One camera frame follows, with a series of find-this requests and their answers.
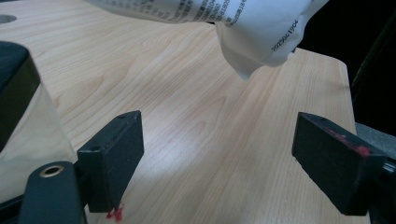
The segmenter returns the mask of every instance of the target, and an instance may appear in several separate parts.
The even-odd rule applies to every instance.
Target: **wooden table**
[[[17,17],[0,40],[31,51],[75,149],[142,111],[146,152],[123,223],[369,223],[340,215],[291,156],[299,111],[355,132],[343,63],[297,49],[245,81],[210,24],[123,18],[78,0],[1,3],[0,14]]]

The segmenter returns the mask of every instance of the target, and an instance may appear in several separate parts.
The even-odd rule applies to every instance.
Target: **hole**
[[[96,147],[91,147],[91,151],[99,151],[100,147],[96,146]]]
[[[15,21],[16,19],[17,19],[16,16],[0,15],[0,24],[1,23],[9,23],[9,22]]]
[[[53,165],[41,171],[40,176],[45,178],[52,177],[60,174],[63,170],[64,167],[62,165]]]

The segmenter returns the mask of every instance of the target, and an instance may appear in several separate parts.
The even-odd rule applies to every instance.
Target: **white plastic bag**
[[[168,23],[214,22],[224,58],[242,77],[278,66],[328,0],[87,0],[107,11]]]

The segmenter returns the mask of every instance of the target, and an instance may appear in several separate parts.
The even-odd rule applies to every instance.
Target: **red stain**
[[[113,210],[113,211],[107,213],[106,218],[107,218],[107,219],[111,219],[111,218],[114,217],[114,219],[116,220],[116,222],[121,222],[121,221],[122,221],[122,209],[123,209],[123,207],[120,207],[120,208],[117,209],[117,210]]]
[[[336,133],[335,131],[331,130],[330,128],[326,128],[326,131],[328,133],[330,133],[332,136],[334,136],[338,141],[344,143],[349,148],[352,148],[354,151],[359,153],[362,157],[370,156],[370,154],[371,154],[370,148],[365,147],[365,146],[355,146],[352,143],[350,143],[344,135]]]
[[[364,146],[359,146],[356,147],[356,151],[359,152],[363,157],[368,157],[370,156],[370,148],[364,147]]]

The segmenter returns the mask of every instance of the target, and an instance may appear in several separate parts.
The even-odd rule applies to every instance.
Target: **dark background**
[[[355,120],[396,136],[396,0],[330,0],[299,45],[347,66]]]

